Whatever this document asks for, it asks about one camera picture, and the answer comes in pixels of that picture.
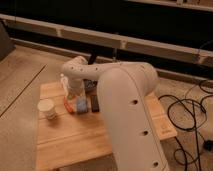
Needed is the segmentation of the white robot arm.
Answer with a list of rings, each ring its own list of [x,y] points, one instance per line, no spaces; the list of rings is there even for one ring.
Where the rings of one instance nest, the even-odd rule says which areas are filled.
[[[78,56],[62,65],[73,93],[83,79],[96,80],[100,113],[118,171],[170,171],[145,97],[158,81],[146,62],[89,65]]]

